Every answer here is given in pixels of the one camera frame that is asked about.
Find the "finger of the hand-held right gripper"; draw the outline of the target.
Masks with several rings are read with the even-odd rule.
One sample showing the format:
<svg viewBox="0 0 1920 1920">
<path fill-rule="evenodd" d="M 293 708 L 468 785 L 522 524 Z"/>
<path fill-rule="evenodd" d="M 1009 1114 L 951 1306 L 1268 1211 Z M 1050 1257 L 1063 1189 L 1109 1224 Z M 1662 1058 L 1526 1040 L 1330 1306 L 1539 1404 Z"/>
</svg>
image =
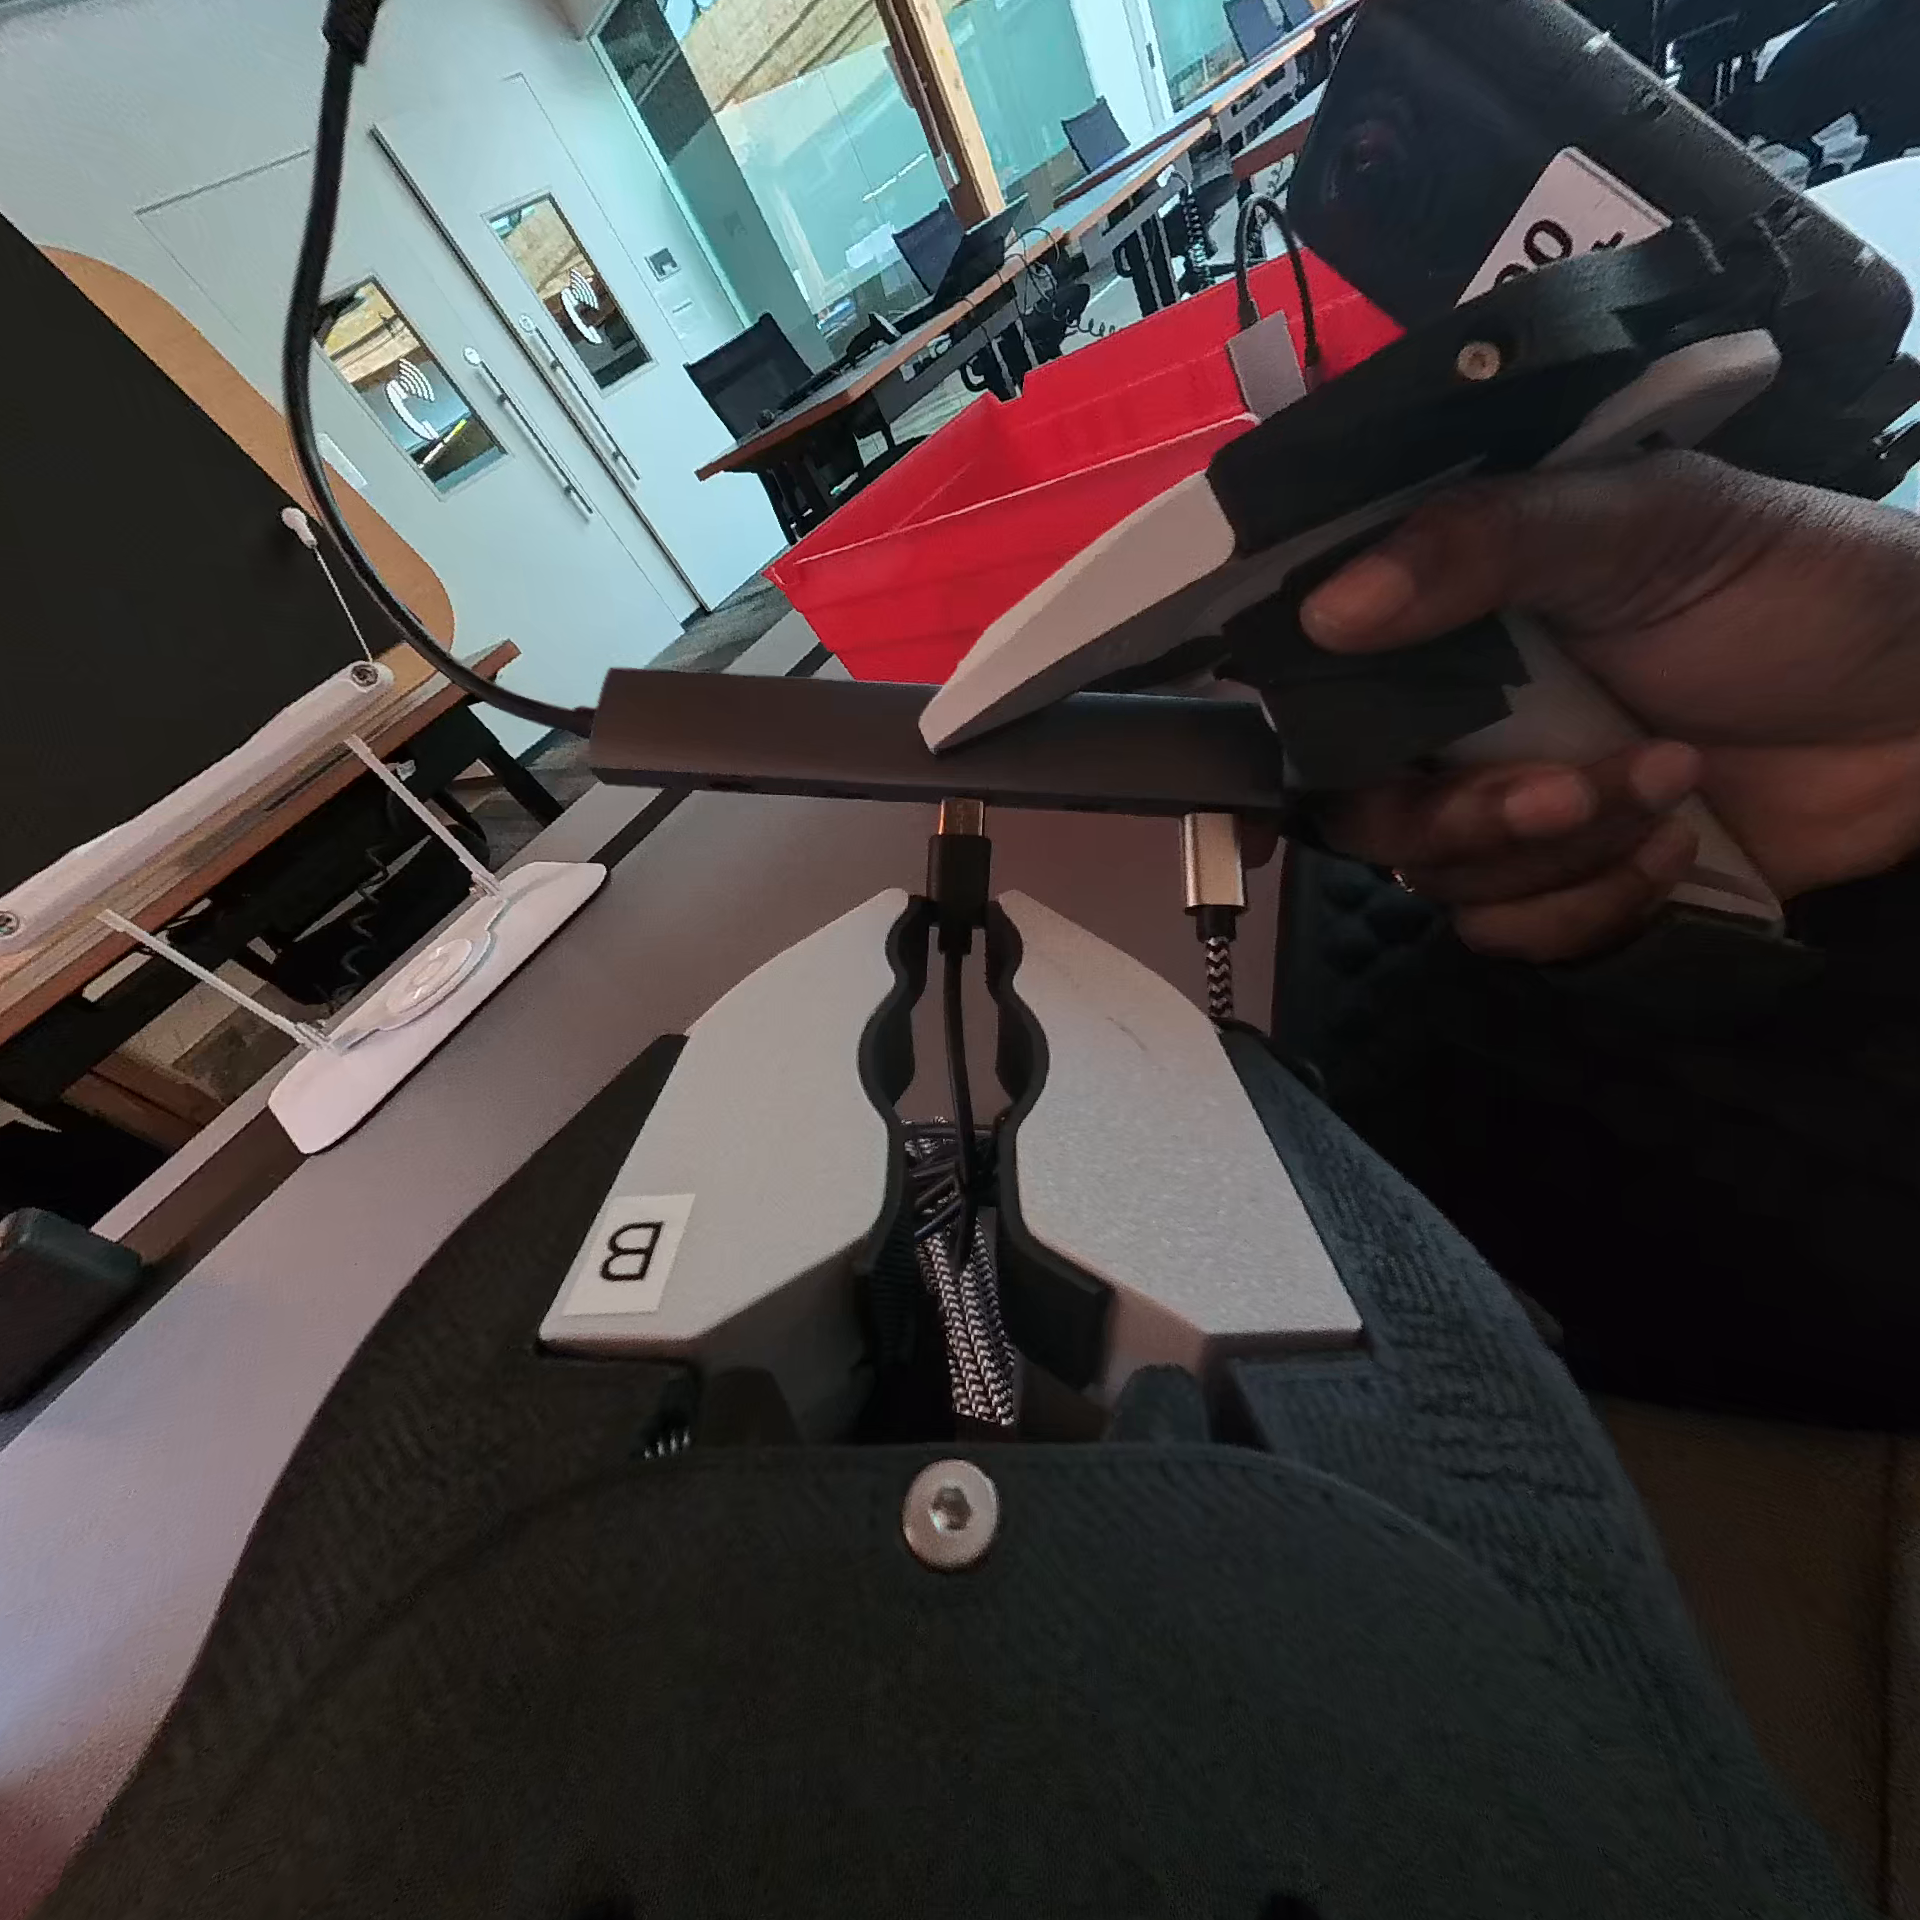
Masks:
<svg viewBox="0 0 1920 1920">
<path fill-rule="evenodd" d="M 920 711 L 948 755 L 1099 681 L 1164 660 L 1238 582 L 1238 533 L 1197 471 L 1113 524 L 975 639 Z"/>
</svg>

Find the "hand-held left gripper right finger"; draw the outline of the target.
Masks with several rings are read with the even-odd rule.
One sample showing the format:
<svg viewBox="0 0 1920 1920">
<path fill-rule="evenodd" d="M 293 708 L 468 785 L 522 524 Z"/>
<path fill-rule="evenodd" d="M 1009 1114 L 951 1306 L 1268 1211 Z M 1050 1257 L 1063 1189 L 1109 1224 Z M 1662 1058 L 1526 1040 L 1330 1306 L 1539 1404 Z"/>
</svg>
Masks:
<svg viewBox="0 0 1920 1920">
<path fill-rule="evenodd" d="M 1099 1436 L 1156 1370 L 1235 1426 L 1243 1370 L 1364 1355 L 1363 1309 L 1190 997 L 1004 892 L 995 1026 L 995 1273 L 1022 1436 Z"/>
</svg>

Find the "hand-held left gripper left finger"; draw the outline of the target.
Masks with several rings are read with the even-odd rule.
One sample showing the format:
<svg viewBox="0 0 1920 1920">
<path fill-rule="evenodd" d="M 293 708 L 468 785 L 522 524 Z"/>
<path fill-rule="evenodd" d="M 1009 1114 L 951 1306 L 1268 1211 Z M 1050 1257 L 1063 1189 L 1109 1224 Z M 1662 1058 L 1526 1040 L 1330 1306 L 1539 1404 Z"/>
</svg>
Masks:
<svg viewBox="0 0 1920 1920">
<path fill-rule="evenodd" d="M 764 1372 L 843 1436 L 877 1370 L 872 1273 L 905 1204 L 920 900 L 879 892 L 686 1033 L 539 1322 L 557 1355 Z"/>
</svg>

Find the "grey usb hub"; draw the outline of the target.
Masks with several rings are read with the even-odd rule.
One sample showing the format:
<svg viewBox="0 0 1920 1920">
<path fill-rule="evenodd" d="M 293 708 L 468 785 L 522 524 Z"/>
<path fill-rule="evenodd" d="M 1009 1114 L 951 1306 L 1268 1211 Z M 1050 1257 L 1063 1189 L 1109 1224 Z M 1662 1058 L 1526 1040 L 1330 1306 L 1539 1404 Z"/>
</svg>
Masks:
<svg viewBox="0 0 1920 1920">
<path fill-rule="evenodd" d="M 1285 239 L 1285 258 L 1293 282 L 1293 306 L 1300 311 L 1300 339 L 1293 336 L 1287 311 L 1260 313 L 1260 303 L 1250 289 L 1250 243 L 1258 239 L 1258 229 L 1263 221 L 1273 227 Z M 1311 395 L 1322 382 L 1325 370 L 1308 256 L 1287 208 L 1273 202 L 1268 194 L 1254 194 L 1238 213 L 1235 313 L 1238 330 L 1228 339 L 1228 362 L 1235 370 L 1243 407 L 1258 420 L 1268 420 L 1285 407 L 1297 404 L 1304 395 Z"/>
<path fill-rule="evenodd" d="M 820 800 L 1127 814 L 1279 816 L 1285 773 L 1260 711 L 1235 703 L 1083 693 L 1009 734 L 938 758 L 918 731 L 927 686 L 613 669 L 596 708 L 559 708 L 484 682 L 431 639 L 353 535 L 328 479 L 312 407 L 320 296 L 340 221 L 349 93 L 380 5 L 325 11 L 320 123 L 300 251 L 281 330 L 291 449 L 320 524 L 393 631 L 461 693 L 589 745 L 606 785 Z"/>
</svg>

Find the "person's right hand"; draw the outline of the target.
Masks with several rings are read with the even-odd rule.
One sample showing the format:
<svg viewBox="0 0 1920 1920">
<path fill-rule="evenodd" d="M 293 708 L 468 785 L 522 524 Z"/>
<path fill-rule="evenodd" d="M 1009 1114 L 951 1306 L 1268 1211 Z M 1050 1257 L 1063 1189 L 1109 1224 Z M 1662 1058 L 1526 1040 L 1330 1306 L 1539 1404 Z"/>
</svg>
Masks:
<svg viewBox="0 0 1920 1920">
<path fill-rule="evenodd" d="M 1408 773 L 1320 805 L 1322 842 L 1396 873 L 1468 946 L 1574 965 L 1690 873 L 1699 797 L 1778 897 L 1918 860 L 1918 518 L 1705 454 L 1494 478 L 1427 500 L 1304 600 L 1346 658 L 1522 613 L 1646 745 Z"/>
</svg>

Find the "red plastic bin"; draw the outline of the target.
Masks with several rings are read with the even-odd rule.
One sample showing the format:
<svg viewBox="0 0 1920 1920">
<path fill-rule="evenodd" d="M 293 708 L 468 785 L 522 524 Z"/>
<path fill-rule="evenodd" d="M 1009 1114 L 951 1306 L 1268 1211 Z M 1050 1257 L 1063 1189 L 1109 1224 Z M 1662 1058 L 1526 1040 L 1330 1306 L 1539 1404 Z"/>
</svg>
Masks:
<svg viewBox="0 0 1920 1920">
<path fill-rule="evenodd" d="M 944 682 L 1079 550 L 1250 431 L 1235 289 L 981 400 L 770 566 L 855 681 Z"/>
</svg>

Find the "white board stand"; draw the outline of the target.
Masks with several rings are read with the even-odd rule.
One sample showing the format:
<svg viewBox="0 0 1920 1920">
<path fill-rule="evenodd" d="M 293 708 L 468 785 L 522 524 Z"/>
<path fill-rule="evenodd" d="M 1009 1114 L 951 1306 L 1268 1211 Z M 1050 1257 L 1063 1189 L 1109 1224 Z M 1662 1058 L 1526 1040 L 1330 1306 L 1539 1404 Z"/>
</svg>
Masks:
<svg viewBox="0 0 1920 1920">
<path fill-rule="evenodd" d="M 10 884 L 3 892 L 3 957 L 33 957 L 81 926 L 106 926 L 133 946 L 229 997 L 234 1005 L 265 1017 L 300 1056 L 276 1083 L 269 1112 L 277 1116 L 291 1148 L 314 1156 L 343 1144 L 424 1068 L 539 946 L 584 911 L 612 873 L 596 860 L 533 860 L 501 878 L 456 842 L 428 805 L 410 794 L 406 781 L 363 739 L 363 721 L 395 693 L 395 669 L 373 658 L 312 515 L 300 508 L 286 508 L 281 524 L 320 566 L 328 587 L 349 621 L 355 658 L 314 693 L 281 708 L 234 750 L 183 781 L 179 791 Z M 468 873 L 468 900 L 384 985 L 363 990 L 349 1011 L 331 1026 L 317 1026 L 286 1018 L 259 1000 L 243 997 L 218 973 L 189 959 L 153 926 L 127 919 L 117 900 L 131 895 L 133 883 L 158 878 L 166 860 L 185 856 L 217 831 L 234 831 L 262 814 L 265 805 L 291 788 L 293 773 L 317 773 L 325 758 L 340 755 L 349 755 L 373 773 L 456 860 Z"/>
</svg>

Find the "black office chair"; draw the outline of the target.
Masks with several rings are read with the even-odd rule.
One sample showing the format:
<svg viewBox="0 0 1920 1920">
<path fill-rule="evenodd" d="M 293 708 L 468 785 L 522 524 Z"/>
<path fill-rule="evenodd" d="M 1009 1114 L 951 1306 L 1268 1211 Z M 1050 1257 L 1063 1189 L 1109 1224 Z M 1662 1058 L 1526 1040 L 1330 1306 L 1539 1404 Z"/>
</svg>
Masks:
<svg viewBox="0 0 1920 1920">
<path fill-rule="evenodd" d="M 757 313 L 737 336 L 686 362 L 686 377 L 731 441 L 745 441 L 803 395 L 813 370 L 780 320 Z"/>
</svg>

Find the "grey pole clamp block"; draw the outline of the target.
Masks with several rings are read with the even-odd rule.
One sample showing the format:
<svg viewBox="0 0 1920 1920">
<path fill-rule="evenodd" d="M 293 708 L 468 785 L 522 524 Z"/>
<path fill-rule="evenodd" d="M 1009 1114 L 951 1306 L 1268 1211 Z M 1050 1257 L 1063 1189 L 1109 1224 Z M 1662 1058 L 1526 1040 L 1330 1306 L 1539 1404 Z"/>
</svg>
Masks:
<svg viewBox="0 0 1920 1920">
<path fill-rule="evenodd" d="M 142 1290 L 139 1250 L 56 1211 L 3 1219 L 3 1411 L 25 1404 Z"/>
</svg>

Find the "wooden board with black sheet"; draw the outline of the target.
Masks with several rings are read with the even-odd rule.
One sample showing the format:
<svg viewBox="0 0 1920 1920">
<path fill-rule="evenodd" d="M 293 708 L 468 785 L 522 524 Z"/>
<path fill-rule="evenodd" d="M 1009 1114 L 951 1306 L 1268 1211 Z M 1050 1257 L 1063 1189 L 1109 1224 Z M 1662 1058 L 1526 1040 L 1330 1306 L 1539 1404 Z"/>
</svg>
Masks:
<svg viewBox="0 0 1920 1920">
<path fill-rule="evenodd" d="M 424 682 L 312 511 L 281 404 L 166 296 L 3 221 L 3 892 L 365 660 Z"/>
</svg>

